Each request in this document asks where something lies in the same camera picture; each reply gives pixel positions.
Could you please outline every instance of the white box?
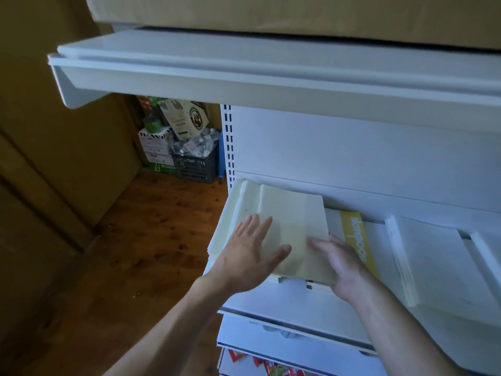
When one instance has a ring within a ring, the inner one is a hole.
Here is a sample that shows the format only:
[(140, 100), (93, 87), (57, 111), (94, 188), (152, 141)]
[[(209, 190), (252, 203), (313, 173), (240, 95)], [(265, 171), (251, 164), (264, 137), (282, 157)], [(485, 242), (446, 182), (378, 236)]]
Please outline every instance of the white box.
[(209, 123), (204, 109), (191, 101), (165, 99), (158, 106), (179, 139), (198, 137)]
[(172, 159), (171, 155), (149, 153), (146, 151), (145, 151), (145, 154), (146, 154), (146, 157), (148, 158), (148, 161), (150, 161), (150, 162), (161, 163), (161, 164), (168, 165), (168, 166), (174, 166), (174, 160)]
[(171, 127), (165, 127), (158, 133), (149, 133), (146, 128), (139, 131), (139, 140), (146, 153), (169, 155), (169, 134)]

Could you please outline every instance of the brown floor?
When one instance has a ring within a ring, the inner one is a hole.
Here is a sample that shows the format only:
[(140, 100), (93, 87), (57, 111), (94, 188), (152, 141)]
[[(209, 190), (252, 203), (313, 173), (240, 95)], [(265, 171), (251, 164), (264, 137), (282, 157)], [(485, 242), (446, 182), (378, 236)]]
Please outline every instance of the brown floor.
[[(102, 375), (202, 274), (228, 195), (214, 184), (142, 172), (103, 217), (102, 236), (10, 375)], [(216, 375), (220, 316), (184, 375)]]

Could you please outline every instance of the black plastic crate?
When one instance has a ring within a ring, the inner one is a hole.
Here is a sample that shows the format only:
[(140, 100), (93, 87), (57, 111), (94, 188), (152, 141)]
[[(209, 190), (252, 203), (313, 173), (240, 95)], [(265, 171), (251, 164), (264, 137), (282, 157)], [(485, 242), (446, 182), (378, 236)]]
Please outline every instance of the black plastic crate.
[(209, 156), (205, 158), (172, 154), (172, 159), (179, 178), (213, 183), (217, 175), (218, 155), (219, 148), (215, 145)]

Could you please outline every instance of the person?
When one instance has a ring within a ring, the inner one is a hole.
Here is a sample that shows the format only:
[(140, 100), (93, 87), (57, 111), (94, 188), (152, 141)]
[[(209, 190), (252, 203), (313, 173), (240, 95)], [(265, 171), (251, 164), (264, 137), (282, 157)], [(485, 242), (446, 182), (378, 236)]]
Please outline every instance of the person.
[[(210, 271), (105, 375), (179, 375), (222, 304), (261, 284), (291, 252), (290, 245), (282, 245), (268, 258), (260, 257), (271, 224), (272, 218), (261, 224), (258, 215), (238, 224)], [(329, 258), (337, 274), (333, 292), (353, 307), (390, 376), (466, 375), (372, 276), (352, 247), (333, 235), (329, 240), (308, 238), (308, 244)]]

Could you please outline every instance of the person's left hand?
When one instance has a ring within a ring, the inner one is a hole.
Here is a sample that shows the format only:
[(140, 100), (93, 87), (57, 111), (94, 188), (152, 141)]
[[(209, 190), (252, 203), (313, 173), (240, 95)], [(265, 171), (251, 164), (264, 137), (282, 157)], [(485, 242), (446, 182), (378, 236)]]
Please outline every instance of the person's left hand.
[(292, 249), (290, 245), (282, 245), (268, 258), (261, 259), (260, 249), (271, 225), (271, 216), (260, 224), (257, 214), (249, 215), (236, 226), (204, 277), (212, 278), (230, 294), (245, 292), (261, 284)]

